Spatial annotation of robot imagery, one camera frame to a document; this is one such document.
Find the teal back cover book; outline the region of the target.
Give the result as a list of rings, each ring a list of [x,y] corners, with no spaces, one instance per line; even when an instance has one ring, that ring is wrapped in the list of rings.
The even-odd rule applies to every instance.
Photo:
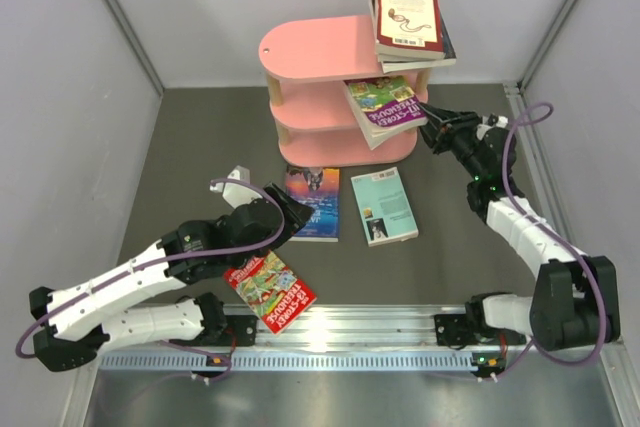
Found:
[[[396,167],[351,178],[369,247],[416,238],[419,229]]]

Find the blue fantasy cover book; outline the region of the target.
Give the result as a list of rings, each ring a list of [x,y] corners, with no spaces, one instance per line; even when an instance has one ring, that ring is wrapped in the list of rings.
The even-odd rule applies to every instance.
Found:
[[[328,167],[288,165],[286,193],[314,212],[292,241],[337,242],[339,238],[340,170]]]

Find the red 13-storey treehouse book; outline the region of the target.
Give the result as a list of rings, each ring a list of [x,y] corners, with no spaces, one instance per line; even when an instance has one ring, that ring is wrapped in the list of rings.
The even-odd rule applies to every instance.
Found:
[[[283,332],[316,300],[316,294],[274,252],[228,269],[224,280],[274,335]]]

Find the black back cover book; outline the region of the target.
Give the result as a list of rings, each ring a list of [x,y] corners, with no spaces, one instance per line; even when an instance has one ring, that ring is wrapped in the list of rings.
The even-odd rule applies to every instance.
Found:
[[[375,27],[375,14],[377,14],[377,7],[376,7],[376,0],[370,0],[370,14],[372,17],[372,22],[374,24],[374,29]],[[396,15],[395,13],[393,13],[392,17],[394,18],[394,20],[396,22],[400,23],[401,29],[403,31],[409,32],[409,31],[413,31],[413,30],[417,30],[416,28],[413,27],[409,27],[409,21],[404,18],[404,16],[402,15]],[[444,54],[442,56],[442,58],[438,58],[438,59],[411,59],[408,57],[402,57],[402,56],[392,56],[392,55],[385,55],[385,54],[376,54],[377,59],[379,62],[381,61],[416,61],[416,60],[439,60],[439,59],[443,59],[443,58],[451,58],[454,57],[457,59],[457,55],[455,52],[455,48],[453,46],[453,43],[451,41],[451,38],[449,36],[448,30],[446,28],[446,24],[444,23],[444,19],[440,18],[441,20],[441,28],[442,28],[442,32],[441,32],[441,38],[443,40],[443,49],[444,49]]]

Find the purple 117-storey treehouse book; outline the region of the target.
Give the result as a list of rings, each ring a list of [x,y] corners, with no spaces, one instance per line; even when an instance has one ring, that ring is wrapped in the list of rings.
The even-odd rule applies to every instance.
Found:
[[[380,127],[420,118],[427,122],[417,94],[402,75],[344,80],[342,86],[357,123],[362,118]]]

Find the orange cover book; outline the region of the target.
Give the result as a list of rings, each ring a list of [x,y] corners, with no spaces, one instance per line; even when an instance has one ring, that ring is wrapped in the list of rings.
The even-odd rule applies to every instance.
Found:
[[[408,132],[410,129],[417,128],[424,124],[424,118],[386,127],[380,127],[365,118],[358,120],[358,125],[364,136],[366,144],[371,150],[378,148],[382,143],[398,134]]]

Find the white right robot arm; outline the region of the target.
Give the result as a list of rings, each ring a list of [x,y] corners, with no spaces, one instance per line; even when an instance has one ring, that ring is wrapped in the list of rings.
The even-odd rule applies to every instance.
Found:
[[[516,132],[537,124],[526,109],[516,119],[481,116],[423,103],[427,122],[420,133],[435,154],[451,153],[470,175],[470,210],[505,240],[535,278],[530,297],[495,292],[465,305],[466,329],[478,343],[508,330],[533,341],[538,350],[590,346],[599,352],[619,339],[616,268],[605,256],[590,256],[558,234],[517,187]]]

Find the blue nineteen eighty-four book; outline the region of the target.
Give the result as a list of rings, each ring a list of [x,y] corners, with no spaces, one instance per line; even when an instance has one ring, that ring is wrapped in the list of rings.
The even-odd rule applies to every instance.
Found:
[[[409,70],[423,70],[434,67],[450,67],[456,63],[454,57],[439,60],[410,60],[410,61],[381,61],[382,71],[387,74],[391,72],[404,72]]]

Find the red cream pocket-watch book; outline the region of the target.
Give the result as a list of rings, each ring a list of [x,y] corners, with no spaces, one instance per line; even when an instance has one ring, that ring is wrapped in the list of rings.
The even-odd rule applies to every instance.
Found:
[[[444,57],[439,0],[375,0],[376,53],[407,59]]]

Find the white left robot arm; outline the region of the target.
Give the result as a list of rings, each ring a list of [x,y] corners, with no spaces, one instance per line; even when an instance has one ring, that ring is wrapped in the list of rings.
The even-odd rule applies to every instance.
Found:
[[[286,243],[314,213],[273,183],[256,188],[227,179],[222,184],[246,195],[232,200],[229,213],[186,221],[137,256],[77,286],[32,290],[35,323],[25,333],[32,357],[51,372],[65,372],[132,345],[220,341],[228,322],[214,294],[156,307],[144,301],[244,267]]]

